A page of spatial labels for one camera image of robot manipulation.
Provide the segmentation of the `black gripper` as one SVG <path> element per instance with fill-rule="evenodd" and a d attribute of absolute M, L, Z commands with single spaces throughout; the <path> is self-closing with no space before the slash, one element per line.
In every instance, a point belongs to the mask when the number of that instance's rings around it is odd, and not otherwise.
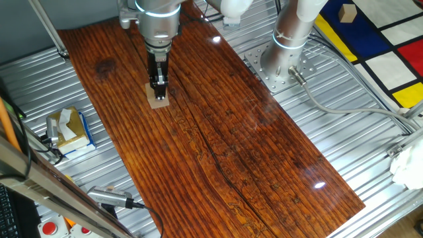
<path fill-rule="evenodd" d="M 168 85 L 167 75 L 169 71 L 169 53 L 156 52 L 154 54 L 148 52 L 147 69 L 149 74 L 149 85 L 155 90 L 155 98 L 157 100 L 164 100 Z"/>

